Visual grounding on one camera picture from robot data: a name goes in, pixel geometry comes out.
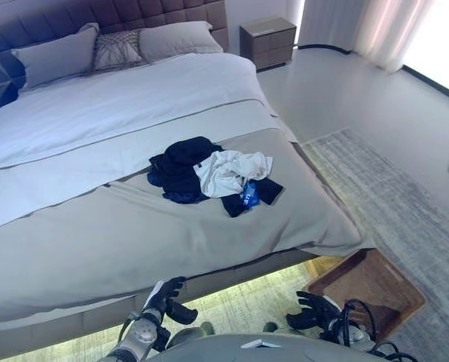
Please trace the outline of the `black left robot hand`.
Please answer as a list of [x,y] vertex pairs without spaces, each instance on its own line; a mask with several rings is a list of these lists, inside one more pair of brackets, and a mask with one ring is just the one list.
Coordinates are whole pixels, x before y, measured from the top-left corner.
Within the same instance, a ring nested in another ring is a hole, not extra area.
[[154,311],[157,312],[161,321],[164,315],[167,315],[182,325],[190,325],[195,322],[198,316],[197,309],[189,309],[176,301],[186,280],[186,277],[179,276],[168,281],[158,281],[146,299],[141,313]]

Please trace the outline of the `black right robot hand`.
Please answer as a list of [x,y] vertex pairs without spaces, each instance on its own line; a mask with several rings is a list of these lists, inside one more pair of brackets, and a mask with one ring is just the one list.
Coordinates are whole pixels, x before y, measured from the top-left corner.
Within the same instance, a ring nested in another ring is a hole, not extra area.
[[319,327],[324,333],[332,331],[332,324],[338,319],[341,310],[324,296],[297,291],[298,304],[301,312],[298,314],[287,314],[287,324],[295,330],[308,330]]

